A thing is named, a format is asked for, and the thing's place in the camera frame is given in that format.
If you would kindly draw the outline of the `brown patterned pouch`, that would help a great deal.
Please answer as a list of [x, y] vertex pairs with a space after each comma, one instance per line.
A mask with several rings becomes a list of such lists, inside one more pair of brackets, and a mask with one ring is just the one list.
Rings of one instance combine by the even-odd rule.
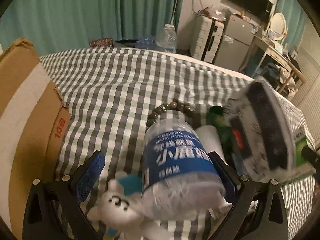
[[89, 47], [90, 48], [95, 48], [95, 47], [113, 47], [113, 39], [108, 37], [108, 38], [100, 38], [97, 40], [92, 40], [89, 42]]

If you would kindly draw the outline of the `white plush toy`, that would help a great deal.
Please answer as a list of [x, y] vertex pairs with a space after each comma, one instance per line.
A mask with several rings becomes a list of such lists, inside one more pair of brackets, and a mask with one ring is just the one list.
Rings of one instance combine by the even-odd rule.
[[125, 175], [111, 179], [108, 190], [88, 212], [87, 218], [107, 226], [104, 239], [120, 234], [125, 239], [173, 239], [174, 234], [149, 220], [142, 212], [141, 178]]

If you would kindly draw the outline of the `brown cardboard box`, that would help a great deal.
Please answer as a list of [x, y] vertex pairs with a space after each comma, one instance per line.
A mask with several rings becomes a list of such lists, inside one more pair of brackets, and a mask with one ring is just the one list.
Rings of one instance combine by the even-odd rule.
[[1, 219], [17, 239], [33, 181], [54, 178], [70, 119], [34, 45], [14, 41], [1, 55]]

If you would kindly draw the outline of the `teal curtain left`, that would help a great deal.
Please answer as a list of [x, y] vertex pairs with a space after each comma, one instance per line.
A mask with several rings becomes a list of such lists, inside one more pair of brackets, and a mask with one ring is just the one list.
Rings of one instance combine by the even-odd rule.
[[25, 37], [40, 55], [93, 40], [137, 40], [178, 25], [182, 0], [13, 0], [1, 16], [1, 48]]

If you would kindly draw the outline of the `clear bag with black item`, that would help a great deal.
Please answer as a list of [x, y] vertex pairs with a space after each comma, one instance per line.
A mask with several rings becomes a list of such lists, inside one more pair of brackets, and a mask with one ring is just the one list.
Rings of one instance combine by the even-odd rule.
[[273, 87], [264, 78], [256, 79], [233, 92], [223, 111], [238, 174], [258, 182], [289, 181], [296, 164], [295, 143]]

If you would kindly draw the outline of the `grey mini fridge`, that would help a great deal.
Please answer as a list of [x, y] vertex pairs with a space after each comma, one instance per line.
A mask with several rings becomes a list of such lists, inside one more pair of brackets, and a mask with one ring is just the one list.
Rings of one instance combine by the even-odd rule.
[[235, 14], [231, 14], [226, 22], [219, 48], [214, 57], [214, 64], [237, 72], [256, 31], [255, 25]]

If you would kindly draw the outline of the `white suitcase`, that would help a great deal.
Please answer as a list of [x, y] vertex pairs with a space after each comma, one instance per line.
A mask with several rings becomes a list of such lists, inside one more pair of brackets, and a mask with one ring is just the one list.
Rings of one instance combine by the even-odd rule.
[[190, 45], [191, 57], [212, 63], [219, 48], [224, 27], [224, 23], [206, 16], [198, 16]]

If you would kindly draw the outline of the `clear jar blue label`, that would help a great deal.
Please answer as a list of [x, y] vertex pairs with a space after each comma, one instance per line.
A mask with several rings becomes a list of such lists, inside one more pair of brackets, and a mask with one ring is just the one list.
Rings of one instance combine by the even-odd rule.
[[193, 220], [225, 203], [225, 188], [193, 128], [164, 119], [144, 137], [142, 209], [159, 220]]

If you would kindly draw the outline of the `white oval vanity mirror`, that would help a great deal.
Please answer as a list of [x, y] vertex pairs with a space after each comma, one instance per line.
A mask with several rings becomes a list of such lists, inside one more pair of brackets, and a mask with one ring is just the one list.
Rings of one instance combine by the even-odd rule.
[[277, 12], [272, 16], [269, 29], [275, 33], [275, 41], [280, 41], [283, 39], [287, 30], [287, 26], [285, 16], [281, 12]]

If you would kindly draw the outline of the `white tube bottle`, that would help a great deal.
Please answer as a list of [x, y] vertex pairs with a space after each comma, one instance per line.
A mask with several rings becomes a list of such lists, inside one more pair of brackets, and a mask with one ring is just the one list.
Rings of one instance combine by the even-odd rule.
[[195, 132], [199, 137], [203, 148], [208, 154], [210, 152], [216, 152], [219, 157], [225, 161], [220, 138], [214, 126], [204, 125], [197, 128]]

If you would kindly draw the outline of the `teal curtain right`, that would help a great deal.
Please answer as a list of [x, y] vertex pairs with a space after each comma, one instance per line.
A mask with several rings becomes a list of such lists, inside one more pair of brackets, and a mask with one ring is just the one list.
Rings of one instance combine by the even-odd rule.
[[297, 0], [277, 0], [276, 12], [281, 12], [288, 28], [287, 49], [298, 48], [303, 37], [307, 15]]

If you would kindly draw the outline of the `teal curtain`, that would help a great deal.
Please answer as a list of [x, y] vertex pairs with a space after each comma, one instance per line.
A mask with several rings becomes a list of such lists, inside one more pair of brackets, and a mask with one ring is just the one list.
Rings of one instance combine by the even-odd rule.
[[307, 15], [297, 0], [277, 0], [276, 12], [281, 12], [288, 28], [287, 49], [298, 48], [303, 37]]
[[40, 55], [93, 40], [137, 40], [178, 25], [182, 0], [13, 0], [1, 16], [1, 48], [25, 37]]

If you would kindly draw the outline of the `green snack packet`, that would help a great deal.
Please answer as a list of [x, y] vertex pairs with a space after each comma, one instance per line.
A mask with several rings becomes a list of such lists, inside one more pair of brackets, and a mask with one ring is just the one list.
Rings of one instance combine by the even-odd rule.
[[207, 121], [217, 130], [224, 155], [231, 155], [233, 145], [231, 132], [227, 127], [221, 106], [212, 106], [207, 113]]

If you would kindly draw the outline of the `large clear water bottle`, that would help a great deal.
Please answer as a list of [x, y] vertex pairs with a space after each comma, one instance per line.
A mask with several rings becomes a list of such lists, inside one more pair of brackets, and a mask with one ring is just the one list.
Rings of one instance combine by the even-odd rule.
[[166, 24], [156, 35], [155, 44], [158, 51], [175, 54], [177, 49], [177, 34], [175, 26], [172, 24]]

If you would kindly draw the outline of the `green white medicine box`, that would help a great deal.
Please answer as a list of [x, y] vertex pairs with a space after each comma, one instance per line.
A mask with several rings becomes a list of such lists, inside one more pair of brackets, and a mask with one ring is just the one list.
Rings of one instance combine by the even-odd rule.
[[299, 167], [306, 163], [306, 160], [302, 157], [302, 149], [308, 146], [308, 148], [315, 150], [315, 143], [306, 125], [300, 126], [293, 133], [293, 138], [296, 146], [296, 166]]

